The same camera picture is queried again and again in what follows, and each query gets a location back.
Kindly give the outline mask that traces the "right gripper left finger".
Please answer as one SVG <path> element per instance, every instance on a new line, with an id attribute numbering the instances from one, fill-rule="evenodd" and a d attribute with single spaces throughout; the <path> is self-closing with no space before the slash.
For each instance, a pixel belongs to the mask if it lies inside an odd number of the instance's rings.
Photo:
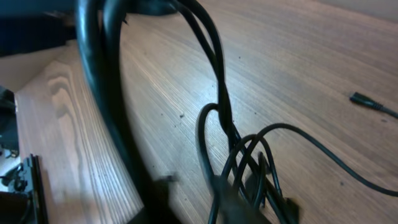
<path id="1" fill-rule="evenodd" d="M 180 220 L 169 205 L 170 189 L 177 181 L 175 175 L 166 175 L 153 182 L 151 200 L 130 220 L 128 224 L 173 224 Z"/>

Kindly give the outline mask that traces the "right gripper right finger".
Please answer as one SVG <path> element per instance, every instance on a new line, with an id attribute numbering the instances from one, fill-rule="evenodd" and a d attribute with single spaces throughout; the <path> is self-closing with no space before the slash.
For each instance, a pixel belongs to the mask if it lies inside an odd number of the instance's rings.
<path id="1" fill-rule="evenodd" d="M 214 196 L 225 224 L 271 224 L 259 211 L 241 200 L 226 179 L 216 176 Z"/>

